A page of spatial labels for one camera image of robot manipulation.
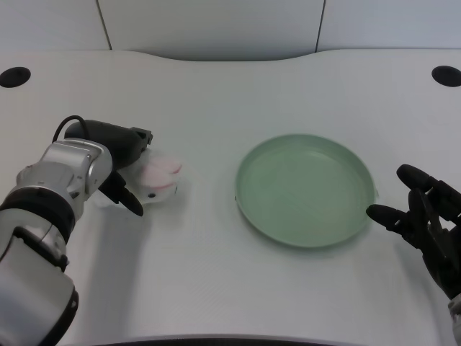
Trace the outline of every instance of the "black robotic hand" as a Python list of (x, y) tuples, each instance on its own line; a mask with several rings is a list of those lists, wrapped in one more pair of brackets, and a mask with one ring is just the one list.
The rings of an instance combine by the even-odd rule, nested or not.
[(99, 187), (99, 191), (115, 204), (122, 203), (134, 214), (143, 215), (143, 206), (125, 187), (126, 181), (117, 170), (130, 166), (140, 158), (147, 145), (151, 144), (152, 133), (150, 131), (140, 128), (122, 128), (100, 121), (81, 119), (80, 123), (74, 123), (68, 127), (64, 138), (85, 138), (105, 146), (112, 157), (112, 173)]
[[(411, 189), (410, 210), (404, 213), (374, 204), (368, 207), (367, 215), (420, 249), (432, 278), (453, 299), (461, 293), (461, 194), (407, 164), (399, 167), (397, 175)], [(451, 231), (443, 229), (440, 216), (456, 226)]]

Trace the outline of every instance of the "plate rim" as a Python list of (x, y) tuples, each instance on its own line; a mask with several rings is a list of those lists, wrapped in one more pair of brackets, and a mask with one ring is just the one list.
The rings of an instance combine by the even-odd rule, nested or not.
[(289, 241), (284, 241), (284, 240), (280, 240), (280, 239), (277, 239), (273, 236), (270, 236), (268, 233), (262, 231), (249, 217), (248, 215), (245, 213), (245, 210), (244, 208), (242, 207), (242, 204), (241, 204), (241, 201), (240, 201), (240, 198), (238, 196), (238, 177), (240, 176), (240, 173), (241, 173), (241, 170), (242, 170), (242, 166), (243, 166), (243, 163), (245, 162), (245, 160), (255, 151), (257, 150), (260, 146), (263, 146), (265, 145), (266, 143), (270, 142), (270, 141), (274, 141), (276, 139), (280, 139), (280, 138), (283, 138), (283, 137), (292, 137), (292, 136), (303, 136), (303, 137), (314, 137), (314, 138), (319, 138), (319, 139), (322, 139), (322, 140), (325, 140), (325, 141), (328, 141), (328, 142), (332, 142), (334, 144), (336, 144), (337, 146), (340, 146), (342, 148), (345, 148), (347, 151), (349, 151), (352, 155), (354, 155), (358, 160), (359, 162), (363, 165), (363, 167), (366, 169), (368, 175), (370, 176), (370, 179), (371, 179), (371, 182), (372, 182), (372, 192), (373, 192), (373, 196), (372, 196), (372, 202), (375, 203), (376, 202), (376, 199), (377, 199), (377, 190), (376, 190), (376, 184), (375, 184), (375, 180), (373, 179), (373, 176), (370, 172), (370, 170), (368, 169), (368, 166), (363, 162), (363, 160), (358, 156), (356, 155), (351, 149), (349, 149), (347, 146), (343, 145), (343, 144), (340, 144), (336, 141), (332, 141), (330, 138), (327, 138), (327, 137), (323, 137), (323, 136), (318, 136), (318, 135), (313, 135), (313, 134), (309, 134), (309, 133), (287, 133), (287, 134), (284, 134), (284, 135), (280, 135), (280, 136), (274, 136), (274, 137), (271, 137), (271, 138), (268, 138), (266, 139), (265, 141), (262, 141), (261, 143), (255, 145), (252, 149), (250, 149), (250, 151), (248, 151), (248, 153), (242, 158), (242, 160), (240, 161), (239, 165), (238, 165), (238, 169), (237, 169), (237, 174), (236, 174), (236, 178), (235, 178), (235, 182), (234, 182), (234, 193), (235, 193), (235, 196), (236, 196), (236, 202), (237, 202), (237, 206), (238, 206), (238, 209), (240, 210), (240, 212), (243, 214), (243, 216), (245, 217), (245, 219), (251, 224), (252, 227), (254, 227), (259, 233), (267, 236), (268, 238), (278, 242), (278, 243), (281, 243), (281, 244), (285, 244), (285, 245), (290, 245), (291, 247), (297, 247), (297, 248), (300, 248), (300, 249), (318, 249), (318, 248), (322, 248), (322, 247), (329, 247), (329, 246), (333, 246), (333, 245), (336, 245), (336, 244), (340, 244), (344, 241), (346, 241), (347, 239), (350, 239), (350, 238), (353, 238), (354, 236), (357, 236), (358, 234), (361, 234), (361, 232), (364, 230), (364, 228), (370, 224), (370, 218), (365, 218), (363, 222), (361, 222), (361, 224), (358, 225), (358, 231), (356, 233), (353, 233), (351, 235), (348, 235), (346, 237), (344, 237), (343, 239), (339, 239), (338, 241), (335, 241), (335, 242), (330, 242), (330, 243), (327, 243), (327, 244), (322, 244), (322, 245), (313, 245), (313, 246), (308, 246), (308, 245), (299, 245), (299, 244), (293, 244)]

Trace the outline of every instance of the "white wall panel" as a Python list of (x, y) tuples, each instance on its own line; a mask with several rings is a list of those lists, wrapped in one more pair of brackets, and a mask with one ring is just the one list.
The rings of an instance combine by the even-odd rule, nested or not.
[(0, 51), (108, 48), (96, 0), (0, 0)]
[(326, 0), (318, 50), (461, 48), (460, 0)]
[(323, 0), (99, 0), (113, 49), (184, 60), (312, 53)]

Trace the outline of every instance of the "robotic hand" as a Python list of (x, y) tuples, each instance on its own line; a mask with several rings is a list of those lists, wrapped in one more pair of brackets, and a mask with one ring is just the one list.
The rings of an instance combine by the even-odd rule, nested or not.
[[(72, 119), (80, 123), (57, 141)], [(67, 331), (79, 304), (64, 274), (75, 222), (98, 189), (143, 215), (117, 170), (139, 159), (151, 139), (150, 131), (72, 116), (39, 162), (17, 175), (0, 205), (0, 345), (55, 345)]]
[[(384, 205), (371, 205), (367, 214), (421, 250), (432, 278), (451, 299), (448, 307), (453, 332), (461, 345), (461, 194), (407, 164), (399, 167), (397, 175), (410, 188), (410, 210), (404, 213)], [(443, 229), (440, 216), (456, 226), (451, 231)]]

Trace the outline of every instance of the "white table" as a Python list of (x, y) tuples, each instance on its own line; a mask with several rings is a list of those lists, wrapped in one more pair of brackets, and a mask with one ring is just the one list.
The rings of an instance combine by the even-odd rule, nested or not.
[(373, 224), (323, 251), (252, 231), (233, 194), (239, 161), (285, 133), (354, 151), (379, 202), (407, 210), (412, 164), (461, 190), (461, 88), (436, 83), (457, 50), (343, 50), (275, 62), (197, 63), (132, 52), (20, 53), (0, 71), (1, 195), (72, 114), (147, 128), (184, 162), (178, 194), (144, 218), (91, 201), (68, 244), (80, 307), (62, 344), (161, 334), (266, 334), (374, 346), (453, 345), (448, 299), (419, 251)]

